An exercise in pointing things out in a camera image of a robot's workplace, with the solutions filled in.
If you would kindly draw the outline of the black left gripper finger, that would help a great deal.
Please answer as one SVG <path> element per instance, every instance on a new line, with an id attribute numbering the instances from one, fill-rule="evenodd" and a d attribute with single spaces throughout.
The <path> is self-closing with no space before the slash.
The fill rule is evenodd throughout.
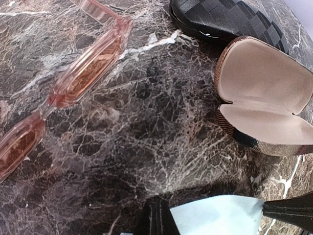
<path id="1" fill-rule="evenodd" d="M 137 235 L 179 235 L 168 202 L 160 197 L 149 198 L 136 225 Z"/>

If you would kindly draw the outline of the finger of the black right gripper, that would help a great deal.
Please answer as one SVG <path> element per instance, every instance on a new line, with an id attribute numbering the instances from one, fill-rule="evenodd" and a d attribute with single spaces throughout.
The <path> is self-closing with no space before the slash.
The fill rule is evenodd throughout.
<path id="1" fill-rule="evenodd" d="M 313 192 L 291 199 L 266 201 L 263 216 L 298 227 L 313 226 Z"/>

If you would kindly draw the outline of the light blue cloth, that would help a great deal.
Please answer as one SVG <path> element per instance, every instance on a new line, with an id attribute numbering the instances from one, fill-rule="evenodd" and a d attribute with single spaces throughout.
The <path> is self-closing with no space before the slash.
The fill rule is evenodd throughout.
<path id="1" fill-rule="evenodd" d="M 219 195 L 170 209 L 182 235 L 255 235 L 264 200 Z"/>

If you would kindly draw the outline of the pink translucent sunglasses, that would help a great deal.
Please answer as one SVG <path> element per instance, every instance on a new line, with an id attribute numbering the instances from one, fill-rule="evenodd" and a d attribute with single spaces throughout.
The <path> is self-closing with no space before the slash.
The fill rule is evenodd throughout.
<path id="1" fill-rule="evenodd" d="M 30 116 L 10 129 L 0 141 L 0 180 L 4 181 L 43 139 L 45 120 L 56 109 L 79 101 L 125 51 L 133 20 L 96 0 L 74 0 L 82 11 L 108 32 L 94 42 L 58 78 L 48 98 Z"/>

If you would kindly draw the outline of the black checkered glasses case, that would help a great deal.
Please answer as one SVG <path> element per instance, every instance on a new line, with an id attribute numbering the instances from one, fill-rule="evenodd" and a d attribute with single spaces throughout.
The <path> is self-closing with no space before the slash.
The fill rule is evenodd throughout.
<path id="1" fill-rule="evenodd" d="M 277 23 L 244 0 L 172 0 L 169 12 L 179 29 L 198 39 L 227 45 L 239 36 L 251 36 L 289 52 Z"/>

